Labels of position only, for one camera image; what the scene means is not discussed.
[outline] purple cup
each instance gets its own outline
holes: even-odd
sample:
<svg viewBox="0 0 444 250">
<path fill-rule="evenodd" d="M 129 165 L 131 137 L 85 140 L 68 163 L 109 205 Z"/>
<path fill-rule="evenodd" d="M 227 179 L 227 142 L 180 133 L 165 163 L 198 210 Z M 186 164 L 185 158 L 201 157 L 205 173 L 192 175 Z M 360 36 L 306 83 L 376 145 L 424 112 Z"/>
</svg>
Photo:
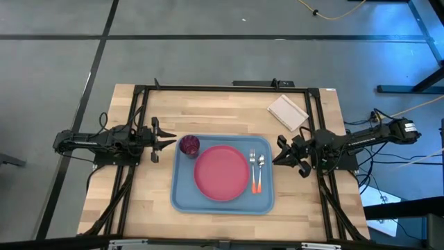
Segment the purple cup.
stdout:
<svg viewBox="0 0 444 250">
<path fill-rule="evenodd" d="M 186 135 L 179 142 L 181 152 L 189 158 L 196 158 L 199 155 L 199 147 L 199 139 L 194 135 Z"/>
</svg>

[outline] concrete floor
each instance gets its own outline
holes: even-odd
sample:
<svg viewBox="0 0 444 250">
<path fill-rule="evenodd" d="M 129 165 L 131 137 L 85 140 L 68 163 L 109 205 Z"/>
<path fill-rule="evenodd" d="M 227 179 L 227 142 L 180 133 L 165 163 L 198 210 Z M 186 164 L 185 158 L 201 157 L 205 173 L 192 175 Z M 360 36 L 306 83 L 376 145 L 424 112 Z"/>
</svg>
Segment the concrete floor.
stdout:
<svg viewBox="0 0 444 250">
<path fill-rule="evenodd" d="M 308 2 L 329 16 L 357 4 Z M 0 0 L 0 34 L 101 34 L 111 3 Z M 428 1 L 414 3 L 444 52 L 444 30 Z M 349 17 L 333 22 L 313 17 L 294 0 L 121 0 L 111 34 L 420 35 L 421 31 L 404 3 L 365 3 Z M 0 167 L 0 242 L 33 237 L 59 159 L 51 148 L 53 139 L 71 126 L 97 45 L 97 41 L 0 40 L 0 152 L 28 161 L 23 168 Z M 291 80 L 302 87 L 336 88 L 344 119 L 351 122 L 366 118 L 373 108 L 393 114 L 436 98 L 375 93 L 376 85 L 414 85 L 436 69 L 425 43 L 108 41 L 81 131 L 99 128 L 98 115 L 108 110 L 116 83 L 153 84 L 154 77 L 161 84 L 190 85 Z M 421 139 L 409 146 L 388 144 L 382 152 L 413 156 L 440 149 L 443 108 L 444 101 L 439 101 L 406 114 L 416 123 Z M 85 152 L 76 156 L 92 158 Z M 359 155 L 360 160 L 365 158 L 366 154 Z M 375 165 L 373 174 L 382 190 L 405 199 L 443 194 L 439 166 L 395 166 Z M 90 171 L 90 164 L 71 161 L 50 238 L 75 235 Z"/>
</svg>

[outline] pink plate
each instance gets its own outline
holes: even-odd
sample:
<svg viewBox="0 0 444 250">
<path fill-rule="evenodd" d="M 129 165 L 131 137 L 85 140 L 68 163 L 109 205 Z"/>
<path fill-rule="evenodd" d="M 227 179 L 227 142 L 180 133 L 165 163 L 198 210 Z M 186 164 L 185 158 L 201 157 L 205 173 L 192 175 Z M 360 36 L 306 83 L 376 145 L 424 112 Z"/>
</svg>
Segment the pink plate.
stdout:
<svg viewBox="0 0 444 250">
<path fill-rule="evenodd" d="M 246 189 L 250 179 L 245 156 L 237 149 L 221 145 L 210 147 L 197 159 L 194 181 L 207 198 L 230 201 Z"/>
</svg>

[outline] blue tray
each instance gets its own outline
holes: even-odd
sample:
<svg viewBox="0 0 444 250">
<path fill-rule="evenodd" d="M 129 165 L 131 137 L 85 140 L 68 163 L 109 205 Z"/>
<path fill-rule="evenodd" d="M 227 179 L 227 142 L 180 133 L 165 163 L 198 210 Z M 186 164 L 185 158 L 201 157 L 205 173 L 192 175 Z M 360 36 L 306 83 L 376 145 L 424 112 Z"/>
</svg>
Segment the blue tray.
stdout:
<svg viewBox="0 0 444 250">
<path fill-rule="evenodd" d="M 216 145 L 229 145 L 239 150 L 249 162 L 250 149 L 255 149 L 255 178 L 256 185 L 259 178 L 257 158 L 263 154 L 265 165 L 262 166 L 262 192 L 251 192 L 251 164 L 250 181 L 245 191 L 231 201 L 213 201 L 205 197 L 194 182 L 194 164 L 197 160 L 188 158 L 176 146 L 174 157 L 173 181 L 171 183 L 171 204 L 176 210 L 185 213 L 222 213 L 242 215 L 263 215 L 268 213 L 274 205 L 273 168 L 271 167 L 271 148 L 267 140 L 259 136 L 244 135 L 195 135 L 200 140 L 199 153 Z"/>
</svg>

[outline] silverware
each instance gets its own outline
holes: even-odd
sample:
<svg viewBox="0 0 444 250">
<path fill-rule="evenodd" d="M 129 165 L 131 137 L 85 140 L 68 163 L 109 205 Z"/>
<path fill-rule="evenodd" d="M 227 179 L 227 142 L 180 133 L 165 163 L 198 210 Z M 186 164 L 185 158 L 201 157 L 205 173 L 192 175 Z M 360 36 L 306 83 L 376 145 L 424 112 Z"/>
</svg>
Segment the silverware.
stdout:
<svg viewBox="0 0 444 250">
<path fill-rule="evenodd" d="M 261 187 L 262 165 L 265 165 L 265 156 L 260 155 L 258 161 L 259 161 L 259 184 L 257 184 L 257 192 L 260 193 L 262 191 Z"/>
<path fill-rule="evenodd" d="M 254 149 L 250 149 L 250 163 L 251 163 L 251 169 L 253 170 L 253 185 L 251 187 L 251 191 L 253 194 L 256 193 L 256 181 L 255 181 L 255 162 L 256 162 L 256 153 Z"/>
</svg>

